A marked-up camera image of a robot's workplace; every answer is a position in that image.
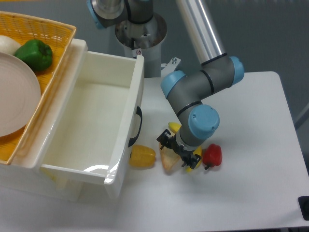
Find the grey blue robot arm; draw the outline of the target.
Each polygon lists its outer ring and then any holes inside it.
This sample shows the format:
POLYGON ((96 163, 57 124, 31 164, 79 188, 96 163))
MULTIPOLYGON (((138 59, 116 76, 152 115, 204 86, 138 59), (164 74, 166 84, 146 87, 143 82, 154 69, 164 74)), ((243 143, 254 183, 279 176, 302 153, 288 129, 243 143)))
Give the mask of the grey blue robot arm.
MULTIPOLYGON (((115 28, 127 57, 144 56, 146 72, 160 73, 160 45, 167 25, 154 12, 151 0, 89 0, 86 4, 98 28, 115 28)), ((181 127, 175 135, 164 131, 157 140, 193 169, 201 160, 195 150, 214 134, 220 122, 215 109, 202 100, 240 82, 244 67, 237 57, 226 54, 205 1, 179 0, 176 4, 201 69, 192 75, 173 71, 162 76, 162 92, 181 127)))

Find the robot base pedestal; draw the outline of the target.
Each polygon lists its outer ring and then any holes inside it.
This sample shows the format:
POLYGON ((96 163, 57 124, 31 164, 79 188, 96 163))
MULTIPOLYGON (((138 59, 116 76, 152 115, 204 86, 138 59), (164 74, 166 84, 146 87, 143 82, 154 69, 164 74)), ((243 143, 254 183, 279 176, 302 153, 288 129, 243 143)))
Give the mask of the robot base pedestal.
POLYGON ((125 56, 144 57, 144 76, 161 76, 161 45, 167 35, 167 24, 162 16, 153 14, 145 24, 134 24, 128 20, 115 26, 115 36, 123 46, 125 56))

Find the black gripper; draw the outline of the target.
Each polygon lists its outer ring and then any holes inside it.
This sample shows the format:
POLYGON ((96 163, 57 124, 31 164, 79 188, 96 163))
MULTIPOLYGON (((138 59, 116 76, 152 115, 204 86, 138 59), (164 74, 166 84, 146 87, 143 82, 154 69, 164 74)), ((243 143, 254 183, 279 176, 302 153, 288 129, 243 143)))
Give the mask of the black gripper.
POLYGON ((182 158, 182 167, 188 166, 190 169, 195 169, 197 164, 201 161, 200 155, 193 154, 197 148, 196 146, 188 146, 184 144, 182 140, 178 142, 176 140, 176 135, 171 137, 171 133, 168 129, 165 129, 156 140, 159 142, 159 149, 163 149, 164 147, 172 149, 182 158))

